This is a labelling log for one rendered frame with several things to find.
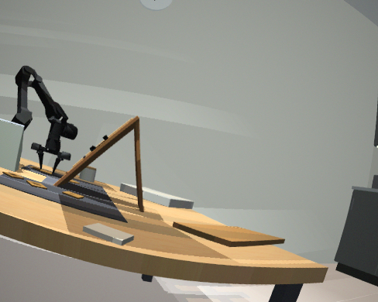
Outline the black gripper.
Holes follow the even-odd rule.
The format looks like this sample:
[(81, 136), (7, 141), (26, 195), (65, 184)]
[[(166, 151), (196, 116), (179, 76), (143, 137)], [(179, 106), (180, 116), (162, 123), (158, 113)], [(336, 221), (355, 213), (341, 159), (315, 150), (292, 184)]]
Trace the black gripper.
[[(59, 164), (61, 160), (70, 160), (70, 153), (66, 153), (64, 151), (61, 153), (57, 151), (58, 146), (59, 146), (59, 141), (60, 141), (60, 136), (49, 133), (48, 140), (46, 141), (46, 148), (38, 143), (35, 143), (35, 142), (32, 143), (31, 149), (37, 150), (36, 153), (38, 153), (38, 156), (40, 158), (40, 169), (42, 169), (43, 167), (42, 165), (43, 154), (44, 154), (43, 152), (57, 155), (52, 174), (55, 172), (55, 169), (57, 168), (57, 165)], [(52, 152), (52, 150), (55, 150), (55, 152)]]

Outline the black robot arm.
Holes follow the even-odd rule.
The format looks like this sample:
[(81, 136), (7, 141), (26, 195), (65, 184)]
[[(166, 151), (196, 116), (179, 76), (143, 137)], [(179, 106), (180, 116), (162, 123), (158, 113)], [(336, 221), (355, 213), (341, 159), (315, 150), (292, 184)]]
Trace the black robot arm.
[[(30, 74), (32, 74), (35, 78), (33, 81), (29, 81)], [(51, 123), (49, 133), (74, 140), (78, 132), (77, 127), (75, 127), (72, 123), (67, 123), (69, 118), (60, 107), (59, 103), (53, 101), (42, 80), (42, 77), (36, 74), (35, 70), (31, 67), (21, 67), (20, 71), (15, 76), (15, 84), (18, 86), (18, 103), (17, 113), (11, 122), (24, 125), (24, 131), (26, 130), (27, 126), (33, 120), (32, 112), (30, 112), (27, 108), (27, 87), (35, 88), (36, 93), (46, 109), (46, 117)], [(63, 118), (59, 120), (61, 117)]]

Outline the brown flat wooden board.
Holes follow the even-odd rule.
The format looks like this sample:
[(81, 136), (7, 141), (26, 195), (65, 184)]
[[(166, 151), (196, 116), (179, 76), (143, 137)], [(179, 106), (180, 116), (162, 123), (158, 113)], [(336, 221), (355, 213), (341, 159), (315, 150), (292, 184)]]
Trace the brown flat wooden board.
[(172, 227), (228, 247), (273, 245), (285, 242), (285, 239), (238, 226), (197, 225), (174, 221)]

